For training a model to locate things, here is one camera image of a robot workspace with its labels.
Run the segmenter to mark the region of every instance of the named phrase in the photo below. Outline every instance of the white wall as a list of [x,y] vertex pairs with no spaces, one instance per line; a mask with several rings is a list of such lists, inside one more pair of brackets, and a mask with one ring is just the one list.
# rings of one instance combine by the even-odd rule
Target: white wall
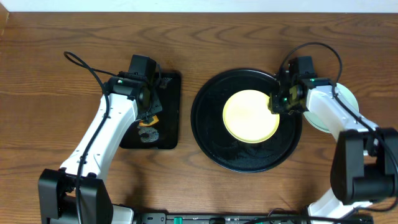
[[398,0],[0,0],[10,12],[398,12]]

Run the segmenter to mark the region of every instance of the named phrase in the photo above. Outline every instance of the wooden tabletop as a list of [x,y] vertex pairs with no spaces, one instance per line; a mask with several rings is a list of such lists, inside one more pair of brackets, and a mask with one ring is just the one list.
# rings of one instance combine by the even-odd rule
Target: wooden tabletop
[[[97,82],[67,61],[65,50],[110,72],[127,70],[132,54],[141,54],[182,73],[178,146],[119,149],[111,164],[112,202],[138,210],[300,210],[330,188],[335,141],[306,121],[295,152],[258,174],[215,164],[190,126],[193,99],[208,79],[232,68],[275,72],[305,42],[334,47],[344,63],[340,83],[360,112],[398,128],[397,14],[11,13],[1,38],[0,223],[39,223],[39,175],[59,168],[98,109]],[[328,50],[307,47],[296,55],[312,55],[319,76],[335,78],[338,63]],[[396,211],[373,215],[376,223],[398,222]]]

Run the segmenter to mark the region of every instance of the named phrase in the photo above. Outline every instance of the round black plate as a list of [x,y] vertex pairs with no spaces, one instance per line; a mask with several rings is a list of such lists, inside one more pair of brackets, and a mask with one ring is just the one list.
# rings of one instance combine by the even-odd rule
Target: round black plate
[[210,79],[198,92],[191,112],[193,135],[202,151],[217,164],[238,172],[261,172],[286,160],[300,139],[299,114],[281,114],[275,134],[256,144],[237,140],[223,122],[224,105],[233,94],[258,90],[269,95],[275,88],[278,83],[272,76],[255,70],[230,70]]

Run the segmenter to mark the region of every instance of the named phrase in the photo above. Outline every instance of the yellow plate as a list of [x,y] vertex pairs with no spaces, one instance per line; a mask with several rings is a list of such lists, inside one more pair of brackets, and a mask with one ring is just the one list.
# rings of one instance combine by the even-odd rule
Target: yellow plate
[[236,139],[259,143],[269,139],[279,125],[279,114],[268,109],[269,96],[257,90],[243,90],[231,96],[224,105],[223,121]]

